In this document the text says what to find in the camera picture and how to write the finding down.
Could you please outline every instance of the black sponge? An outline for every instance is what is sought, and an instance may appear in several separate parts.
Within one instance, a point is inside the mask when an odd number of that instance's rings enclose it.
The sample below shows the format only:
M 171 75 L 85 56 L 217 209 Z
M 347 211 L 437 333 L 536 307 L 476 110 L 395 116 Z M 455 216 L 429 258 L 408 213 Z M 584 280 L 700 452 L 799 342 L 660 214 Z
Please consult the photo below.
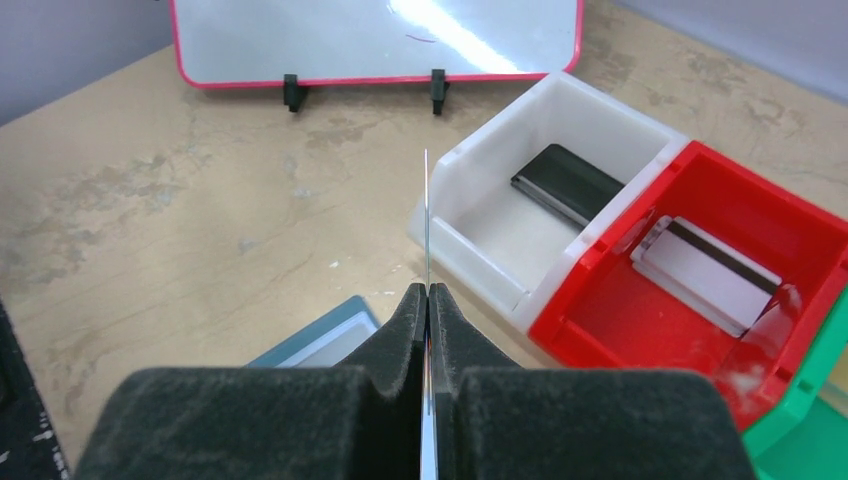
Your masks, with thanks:
M 677 371 L 469 369 L 458 478 L 754 480 L 721 396 Z
M 441 479 L 754 479 L 704 378 L 526 371 L 420 284 L 333 368 L 132 375 L 75 478 L 417 479 L 428 322 Z
M 0 303 L 0 479 L 66 479 L 65 457 Z

